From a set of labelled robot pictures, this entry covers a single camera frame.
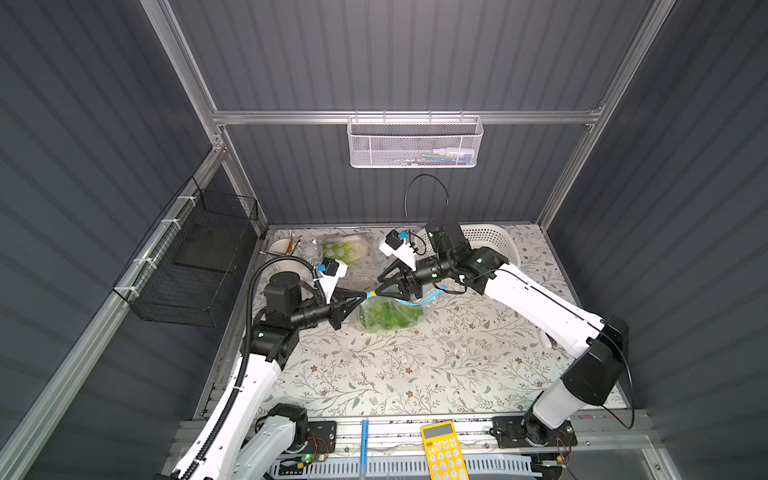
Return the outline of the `chinese cabbage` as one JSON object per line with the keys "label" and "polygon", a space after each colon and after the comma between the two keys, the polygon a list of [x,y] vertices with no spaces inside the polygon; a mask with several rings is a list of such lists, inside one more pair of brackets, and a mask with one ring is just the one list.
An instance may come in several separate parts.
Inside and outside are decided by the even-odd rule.
{"label": "chinese cabbage", "polygon": [[370,253],[370,243],[362,234],[325,237],[321,241],[324,257],[341,260],[353,265],[364,260]]}
{"label": "chinese cabbage", "polygon": [[388,302],[391,305],[391,326],[387,330],[405,329],[416,325],[424,316],[421,306]]}
{"label": "chinese cabbage", "polygon": [[387,330],[391,326],[391,305],[381,299],[370,299],[359,308],[359,326],[367,332]]}

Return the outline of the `clear zip-top bag blue seal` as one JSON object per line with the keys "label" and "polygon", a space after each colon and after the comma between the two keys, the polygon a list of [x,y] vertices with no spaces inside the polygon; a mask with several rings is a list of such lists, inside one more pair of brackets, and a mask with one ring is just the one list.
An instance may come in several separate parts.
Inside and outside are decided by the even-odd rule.
{"label": "clear zip-top bag blue seal", "polygon": [[403,330],[416,326],[435,309],[444,292],[430,287],[425,297],[402,300],[385,297],[371,291],[366,300],[355,309],[354,325],[364,333]]}

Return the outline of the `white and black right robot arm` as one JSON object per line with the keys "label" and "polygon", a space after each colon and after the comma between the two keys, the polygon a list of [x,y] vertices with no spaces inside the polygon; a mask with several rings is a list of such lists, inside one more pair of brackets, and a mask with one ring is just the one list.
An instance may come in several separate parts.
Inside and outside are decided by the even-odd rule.
{"label": "white and black right robot arm", "polygon": [[408,231],[391,230],[381,241],[380,251],[393,261],[377,278],[377,295],[419,299],[425,285],[452,279],[521,314],[574,359],[524,415],[493,428],[497,439],[548,446],[565,430],[572,414],[586,405],[603,405],[620,377],[631,374],[628,326],[623,320],[606,320],[567,302],[532,280],[503,253],[473,247],[455,221],[427,224],[430,256],[418,257],[410,237]]}

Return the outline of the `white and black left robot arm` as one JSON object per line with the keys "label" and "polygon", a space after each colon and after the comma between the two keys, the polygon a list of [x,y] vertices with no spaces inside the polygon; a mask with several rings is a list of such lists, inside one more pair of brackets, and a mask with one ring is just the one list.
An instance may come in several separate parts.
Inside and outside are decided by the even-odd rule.
{"label": "white and black left robot arm", "polygon": [[278,271],[261,286],[263,272],[254,273],[249,293],[263,293],[264,305],[259,311],[247,310],[240,356],[223,397],[169,478],[260,479],[279,456],[298,454],[305,447],[304,408],[278,404],[255,429],[259,408],[298,345],[301,331],[323,322],[340,329],[367,294],[339,287],[348,270],[340,260],[325,258],[313,265],[300,257],[277,256],[266,264],[283,262],[303,266],[310,279]]}

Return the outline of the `chinese cabbage in pink bag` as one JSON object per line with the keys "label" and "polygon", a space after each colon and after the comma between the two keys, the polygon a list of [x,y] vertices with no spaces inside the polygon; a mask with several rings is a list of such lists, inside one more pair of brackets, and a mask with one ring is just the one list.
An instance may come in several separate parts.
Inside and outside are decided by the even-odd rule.
{"label": "chinese cabbage in pink bag", "polygon": [[370,253],[370,243],[362,234],[325,237],[321,241],[324,257],[341,260],[353,265],[364,260]]}

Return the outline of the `clear zip-top bag pink seal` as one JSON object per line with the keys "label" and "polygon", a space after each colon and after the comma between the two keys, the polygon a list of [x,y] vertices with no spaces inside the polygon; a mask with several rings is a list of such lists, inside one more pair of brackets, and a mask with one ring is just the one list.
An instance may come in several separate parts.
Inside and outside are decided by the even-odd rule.
{"label": "clear zip-top bag pink seal", "polygon": [[327,257],[348,266],[344,277],[350,283],[373,283],[382,269],[384,257],[374,245],[368,231],[326,233],[316,238],[320,257]]}

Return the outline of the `white cup pen holder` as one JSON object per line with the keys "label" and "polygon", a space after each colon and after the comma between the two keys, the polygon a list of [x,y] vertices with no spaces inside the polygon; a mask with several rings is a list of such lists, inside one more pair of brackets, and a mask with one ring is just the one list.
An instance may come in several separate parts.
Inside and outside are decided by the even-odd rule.
{"label": "white cup pen holder", "polygon": [[301,235],[296,231],[287,230],[278,232],[275,238],[262,250],[262,253],[269,257],[297,257],[300,255],[300,248],[302,245]]}

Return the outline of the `white perforated plastic basket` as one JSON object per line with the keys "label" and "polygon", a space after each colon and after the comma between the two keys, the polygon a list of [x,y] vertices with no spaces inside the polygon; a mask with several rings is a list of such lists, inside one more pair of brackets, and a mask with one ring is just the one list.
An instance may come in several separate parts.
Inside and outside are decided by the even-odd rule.
{"label": "white perforated plastic basket", "polygon": [[493,224],[460,225],[456,221],[430,222],[418,234],[427,253],[416,260],[416,270],[482,272],[504,264],[519,266],[520,254],[511,235]]}

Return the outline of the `blue pen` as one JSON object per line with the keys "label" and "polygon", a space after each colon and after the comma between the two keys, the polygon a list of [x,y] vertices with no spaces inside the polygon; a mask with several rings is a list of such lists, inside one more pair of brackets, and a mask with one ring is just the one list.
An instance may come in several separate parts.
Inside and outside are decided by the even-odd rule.
{"label": "blue pen", "polygon": [[360,480],[365,480],[367,475],[368,435],[369,435],[369,419],[363,418],[361,420],[360,456],[359,456],[359,468],[358,468],[358,478]]}

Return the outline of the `small white object on table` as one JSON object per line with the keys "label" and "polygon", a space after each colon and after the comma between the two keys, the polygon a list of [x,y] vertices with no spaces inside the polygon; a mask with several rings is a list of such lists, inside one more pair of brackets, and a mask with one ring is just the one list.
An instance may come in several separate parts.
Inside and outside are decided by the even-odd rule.
{"label": "small white object on table", "polygon": [[538,335],[539,343],[541,344],[543,349],[552,350],[555,347],[556,342],[544,330],[539,329],[537,331],[537,335]]}

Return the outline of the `yellow calculator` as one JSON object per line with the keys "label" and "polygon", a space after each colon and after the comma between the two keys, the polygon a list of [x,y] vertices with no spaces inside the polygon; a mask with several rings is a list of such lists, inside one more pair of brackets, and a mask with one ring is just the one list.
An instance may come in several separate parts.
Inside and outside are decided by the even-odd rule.
{"label": "yellow calculator", "polygon": [[431,479],[469,479],[468,467],[453,421],[423,426],[421,438]]}

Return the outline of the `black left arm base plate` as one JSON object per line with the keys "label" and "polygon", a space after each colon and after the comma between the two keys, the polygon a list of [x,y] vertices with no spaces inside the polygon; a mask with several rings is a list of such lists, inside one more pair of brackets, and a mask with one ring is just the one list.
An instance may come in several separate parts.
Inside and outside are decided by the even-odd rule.
{"label": "black left arm base plate", "polygon": [[300,455],[330,454],[336,449],[338,436],[336,421],[310,421],[306,442],[299,451]]}

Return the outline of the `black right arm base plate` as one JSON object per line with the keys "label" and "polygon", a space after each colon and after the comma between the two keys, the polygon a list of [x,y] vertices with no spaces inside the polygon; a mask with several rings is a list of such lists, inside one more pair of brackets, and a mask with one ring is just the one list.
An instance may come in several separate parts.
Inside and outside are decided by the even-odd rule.
{"label": "black right arm base plate", "polygon": [[488,433],[502,449],[523,447],[574,447],[578,444],[572,424],[566,420],[552,429],[532,415],[502,415],[491,419]]}

